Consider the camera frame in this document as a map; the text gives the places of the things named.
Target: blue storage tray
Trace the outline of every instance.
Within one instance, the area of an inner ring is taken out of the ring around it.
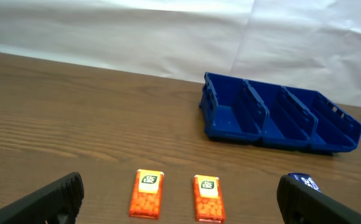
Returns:
[[[361,124],[317,91],[206,73],[209,138],[326,152],[356,149]]]

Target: brown wooden surface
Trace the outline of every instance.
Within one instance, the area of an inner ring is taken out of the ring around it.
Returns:
[[[0,54],[0,208],[78,171],[85,199],[77,223],[155,223],[128,218],[142,168],[165,173],[157,223],[194,222],[195,174],[220,177],[227,223],[282,223],[276,188],[288,172],[311,174],[361,213],[361,141],[335,156],[209,141],[201,87]],[[343,108],[361,122],[361,108]]]

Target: white wall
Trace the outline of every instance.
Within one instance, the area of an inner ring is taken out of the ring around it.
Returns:
[[[217,72],[361,106],[361,1],[253,4],[0,0],[0,52],[194,82]]]

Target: green logo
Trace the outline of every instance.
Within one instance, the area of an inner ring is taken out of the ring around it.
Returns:
[[[214,186],[213,181],[205,180],[205,181],[201,182],[201,188],[203,188],[203,189],[213,189],[213,186]]]
[[[154,184],[157,181],[157,176],[153,175],[145,175],[142,179],[142,183],[145,184]]]

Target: blue plastic container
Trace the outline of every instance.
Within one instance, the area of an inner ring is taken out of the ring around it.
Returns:
[[[205,132],[268,147],[349,152],[361,124],[317,91],[205,74]]]

